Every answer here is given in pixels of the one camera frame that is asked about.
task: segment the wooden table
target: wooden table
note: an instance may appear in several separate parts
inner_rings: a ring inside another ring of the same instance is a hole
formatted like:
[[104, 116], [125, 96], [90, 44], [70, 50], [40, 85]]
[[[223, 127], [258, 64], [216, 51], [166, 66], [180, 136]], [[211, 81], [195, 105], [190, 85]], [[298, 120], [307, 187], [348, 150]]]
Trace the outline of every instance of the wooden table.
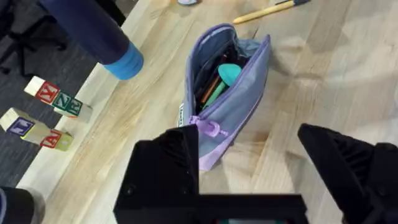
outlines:
[[[42, 149], [19, 183], [44, 195], [44, 223], [116, 223], [112, 208], [132, 147], [175, 126], [197, 38], [274, 3], [139, 1], [123, 30], [144, 54], [143, 70], [119, 82], [97, 65], [77, 94], [94, 108], [90, 123], [62, 118], [57, 128], [75, 136], [71, 150]], [[297, 129], [308, 122], [398, 144], [396, 21], [395, 0], [313, 0], [236, 26], [242, 38], [271, 35], [269, 78], [234, 146], [201, 173], [201, 192], [300, 192], [312, 223], [339, 223], [341, 212], [306, 160]]]

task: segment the zipper pull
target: zipper pull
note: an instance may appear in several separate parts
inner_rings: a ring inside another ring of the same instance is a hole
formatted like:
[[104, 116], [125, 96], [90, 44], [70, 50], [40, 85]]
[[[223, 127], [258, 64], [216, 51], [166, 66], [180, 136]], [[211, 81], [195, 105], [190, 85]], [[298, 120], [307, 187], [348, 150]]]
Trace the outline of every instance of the zipper pull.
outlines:
[[215, 138], [220, 133], [225, 137], [228, 137], [228, 132], [221, 130], [220, 125], [215, 121], [202, 120], [199, 116], [189, 117], [189, 123], [198, 126], [198, 130], [207, 134], [210, 137]]

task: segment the blue water bottle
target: blue water bottle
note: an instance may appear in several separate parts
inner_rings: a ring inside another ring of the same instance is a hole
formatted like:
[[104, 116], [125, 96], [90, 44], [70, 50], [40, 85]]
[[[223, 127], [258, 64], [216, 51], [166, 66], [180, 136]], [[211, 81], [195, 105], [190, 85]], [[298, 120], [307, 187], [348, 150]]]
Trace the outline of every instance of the blue water bottle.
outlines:
[[144, 57], [94, 0], [41, 0], [58, 23], [118, 79], [136, 75]]

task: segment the pencil case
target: pencil case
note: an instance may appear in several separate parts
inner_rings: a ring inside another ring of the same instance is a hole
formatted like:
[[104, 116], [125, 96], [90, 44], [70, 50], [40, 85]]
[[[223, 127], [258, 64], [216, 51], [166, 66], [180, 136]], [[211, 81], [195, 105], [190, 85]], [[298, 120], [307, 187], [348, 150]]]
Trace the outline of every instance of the pencil case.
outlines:
[[[187, 61], [185, 96], [178, 125], [196, 124], [199, 130], [199, 167], [210, 170], [251, 117], [260, 102], [267, 80], [271, 38], [259, 43], [240, 40], [234, 27], [220, 24], [208, 29], [196, 42]], [[217, 99], [198, 110], [196, 93], [208, 83], [211, 68], [232, 48], [246, 58], [241, 72]]]

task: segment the label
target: label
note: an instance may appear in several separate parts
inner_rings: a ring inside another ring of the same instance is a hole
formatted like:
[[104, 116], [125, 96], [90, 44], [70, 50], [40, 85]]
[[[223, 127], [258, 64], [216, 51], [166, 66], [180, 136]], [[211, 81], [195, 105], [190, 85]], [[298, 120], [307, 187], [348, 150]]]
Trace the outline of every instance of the label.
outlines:
[[184, 103], [180, 105], [180, 110], [178, 113], [178, 123], [177, 127], [182, 127], [184, 125]]

